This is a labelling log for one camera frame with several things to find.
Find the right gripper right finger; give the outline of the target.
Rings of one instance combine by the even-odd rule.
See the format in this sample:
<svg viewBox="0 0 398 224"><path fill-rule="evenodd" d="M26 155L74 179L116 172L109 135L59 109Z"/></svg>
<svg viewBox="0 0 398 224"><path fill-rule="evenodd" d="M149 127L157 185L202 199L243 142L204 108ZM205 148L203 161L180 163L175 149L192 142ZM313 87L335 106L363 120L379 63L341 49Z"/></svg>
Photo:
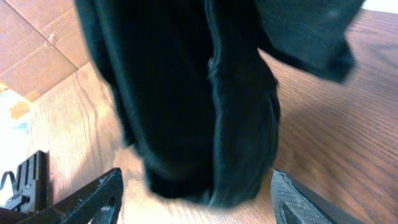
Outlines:
<svg viewBox="0 0 398 224"><path fill-rule="evenodd" d="M364 224L277 169L273 170L271 199L277 224Z"/></svg>

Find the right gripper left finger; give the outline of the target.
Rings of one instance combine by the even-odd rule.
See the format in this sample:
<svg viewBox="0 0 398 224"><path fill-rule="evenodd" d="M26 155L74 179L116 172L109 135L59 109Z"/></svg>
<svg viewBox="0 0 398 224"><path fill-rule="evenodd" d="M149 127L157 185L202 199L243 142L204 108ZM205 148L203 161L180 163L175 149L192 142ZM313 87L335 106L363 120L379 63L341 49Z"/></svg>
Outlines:
<svg viewBox="0 0 398 224"><path fill-rule="evenodd" d="M67 198L18 224L117 224L123 192L122 171L112 168Z"/></svg>

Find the black t-shirt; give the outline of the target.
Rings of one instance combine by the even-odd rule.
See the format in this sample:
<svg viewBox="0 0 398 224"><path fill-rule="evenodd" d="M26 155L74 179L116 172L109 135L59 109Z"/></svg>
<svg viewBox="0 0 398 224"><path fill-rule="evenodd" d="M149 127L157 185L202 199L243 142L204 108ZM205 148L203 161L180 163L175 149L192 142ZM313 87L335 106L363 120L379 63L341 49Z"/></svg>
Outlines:
<svg viewBox="0 0 398 224"><path fill-rule="evenodd" d="M148 188L217 208L252 200L279 142L277 79L262 59L341 83L360 0L76 0Z"/></svg>

